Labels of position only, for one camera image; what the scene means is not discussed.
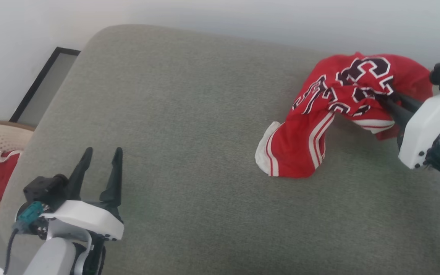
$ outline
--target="gray sofa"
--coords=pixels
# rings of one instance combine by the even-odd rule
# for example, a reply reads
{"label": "gray sofa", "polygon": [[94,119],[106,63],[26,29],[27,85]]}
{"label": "gray sofa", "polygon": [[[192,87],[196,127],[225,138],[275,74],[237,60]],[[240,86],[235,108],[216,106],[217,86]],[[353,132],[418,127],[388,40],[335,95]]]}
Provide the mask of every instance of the gray sofa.
{"label": "gray sofa", "polygon": [[[395,140],[337,117],[309,179],[270,178],[257,144],[327,53],[155,26],[112,26],[79,55],[0,210],[7,241],[22,189],[69,175],[94,148],[96,200],[124,150],[124,239],[105,275],[440,274],[440,175],[410,171]],[[29,262],[42,243],[17,236]]]}

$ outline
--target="basketball jersey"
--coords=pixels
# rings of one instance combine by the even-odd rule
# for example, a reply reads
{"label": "basketball jersey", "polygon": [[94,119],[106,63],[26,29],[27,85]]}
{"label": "basketball jersey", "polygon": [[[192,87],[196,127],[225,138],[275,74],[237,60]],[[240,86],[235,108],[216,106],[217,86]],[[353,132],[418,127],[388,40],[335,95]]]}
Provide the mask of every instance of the basketball jersey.
{"label": "basketball jersey", "polygon": [[325,158],[325,131],[336,113],[380,140],[395,137],[398,128],[376,99],[394,92],[425,101],[432,96],[429,70],[389,54],[357,52],[323,59],[304,82],[285,122],[273,122],[265,131],[256,163],[269,176],[311,176]]}

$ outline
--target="robotic arm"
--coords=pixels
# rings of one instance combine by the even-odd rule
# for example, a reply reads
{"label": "robotic arm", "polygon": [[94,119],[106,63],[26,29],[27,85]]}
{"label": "robotic arm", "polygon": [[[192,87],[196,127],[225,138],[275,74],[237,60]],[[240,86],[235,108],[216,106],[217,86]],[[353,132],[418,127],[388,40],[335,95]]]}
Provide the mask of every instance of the robotic arm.
{"label": "robotic arm", "polygon": [[[434,66],[430,80],[440,90],[440,63]],[[440,94],[422,103],[396,92],[380,99],[380,104],[400,126],[398,158],[403,164],[410,169],[430,166],[440,172]]]}
{"label": "robotic arm", "polygon": [[58,174],[37,177],[24,189],[27,202],[18,211],[8,244],[7,274],[11,245],[17,234],[36,235],[45,243],[23,275],[100,275],[105,261],[105,242],[123,236],[121,204],[123,152],[119,147],[112,161],[112,172],[99,202],[80,198],[84,173],[89,167],[92,148],[87,148],[69,179]]}

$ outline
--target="teal connector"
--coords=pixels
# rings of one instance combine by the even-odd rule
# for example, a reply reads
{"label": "teal connector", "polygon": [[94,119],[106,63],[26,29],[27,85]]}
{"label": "teal connector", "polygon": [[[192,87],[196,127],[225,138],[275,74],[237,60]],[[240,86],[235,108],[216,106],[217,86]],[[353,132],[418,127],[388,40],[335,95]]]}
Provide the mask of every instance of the teal connector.
{"label": "teal connector", "polygon": [[33,202],[23,213],[18,216],[16,223],[13,224],[12,229],[18,229],[18,233],[24,234],[29,230],[29,226],[40,217],[44,212],[44,207],[41,202]]}

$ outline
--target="cable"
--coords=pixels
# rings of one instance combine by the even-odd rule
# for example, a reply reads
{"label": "cable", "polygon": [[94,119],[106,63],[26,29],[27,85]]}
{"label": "cable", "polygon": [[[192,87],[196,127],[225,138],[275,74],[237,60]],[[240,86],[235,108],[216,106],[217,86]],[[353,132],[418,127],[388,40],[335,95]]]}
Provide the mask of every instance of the cable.
{"label": "cable", "polygon": [[11,246],[13,245],[13,240],[15,239],[16,234],[18,233],[18,229],[13,230],[13,232],[11,233],[11,236],[9,237],[9,242],[8,242],[8,249],[6,251],[6,265],[5,265],[5,272],[3,272],[3,274],[7,274],[8,273],[8,268],[9,268],[9,258],[11,256]]}
{"label": "cable", "polygon": [[103,266],[105,266],[105,257],[106,257],[106,247],[103,246],[103,250],[101,250],[101,263],[99,264],[98,275],[101,275],[103,271]]}

